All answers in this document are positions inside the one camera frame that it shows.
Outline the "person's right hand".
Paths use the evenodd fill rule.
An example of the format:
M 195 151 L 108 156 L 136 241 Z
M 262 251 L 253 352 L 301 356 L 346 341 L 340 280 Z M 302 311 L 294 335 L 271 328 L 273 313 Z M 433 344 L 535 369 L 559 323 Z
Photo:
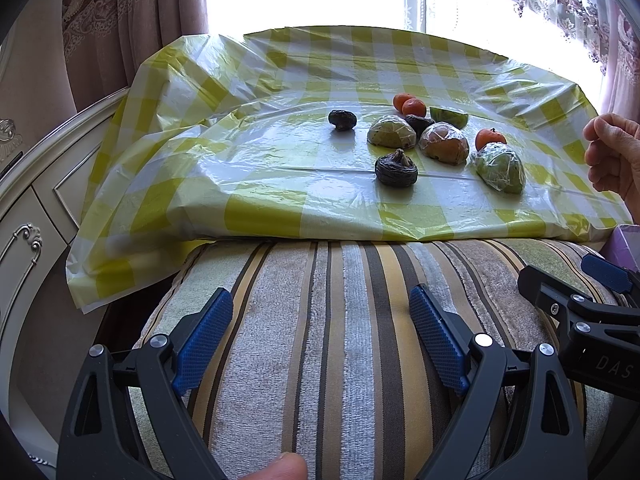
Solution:
M 640 219 L 639 124 L 616 114 L 592 118 L 582 130 L 589 142 L 588 179 L 598 192 L 616 193 L 635 224 Z

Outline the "person's left hand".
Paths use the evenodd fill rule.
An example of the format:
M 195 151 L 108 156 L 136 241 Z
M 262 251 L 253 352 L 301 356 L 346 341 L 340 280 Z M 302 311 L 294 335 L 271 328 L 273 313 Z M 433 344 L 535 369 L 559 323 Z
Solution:
M 286 452 L 268 466 L 243 477 L 242 480 L 307 480 L 308 467 L 302 456 Z

